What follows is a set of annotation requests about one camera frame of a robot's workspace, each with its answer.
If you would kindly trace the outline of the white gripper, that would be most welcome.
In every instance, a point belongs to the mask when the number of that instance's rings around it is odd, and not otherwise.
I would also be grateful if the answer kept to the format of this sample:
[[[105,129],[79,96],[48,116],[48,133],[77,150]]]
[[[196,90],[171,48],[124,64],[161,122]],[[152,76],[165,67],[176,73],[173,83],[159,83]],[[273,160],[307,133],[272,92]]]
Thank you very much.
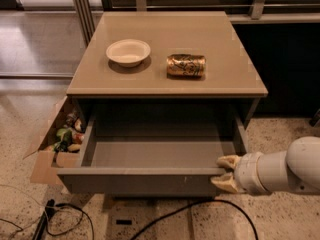
[[[285,151],[248,153],[242,157],[222,156],[217,159],[217,165],[235,169],[234,174],[229,172],[213,176],[210,181],[217,188],[232,194],[246,191],[250,195],[270,195],[277,191],[287,191],[289,180],[285,157]]]

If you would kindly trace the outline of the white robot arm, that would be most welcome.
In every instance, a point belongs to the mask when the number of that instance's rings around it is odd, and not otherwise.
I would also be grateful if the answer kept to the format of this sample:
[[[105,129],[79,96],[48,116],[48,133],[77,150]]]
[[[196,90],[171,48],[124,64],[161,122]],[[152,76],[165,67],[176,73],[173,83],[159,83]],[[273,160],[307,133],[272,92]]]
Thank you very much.
[[[319,137],[299,138],[287,151],[219,157],[217,165],[230,172],[212,177],[211,183],[229,193],[253,196],[274,192],[320,194]]]

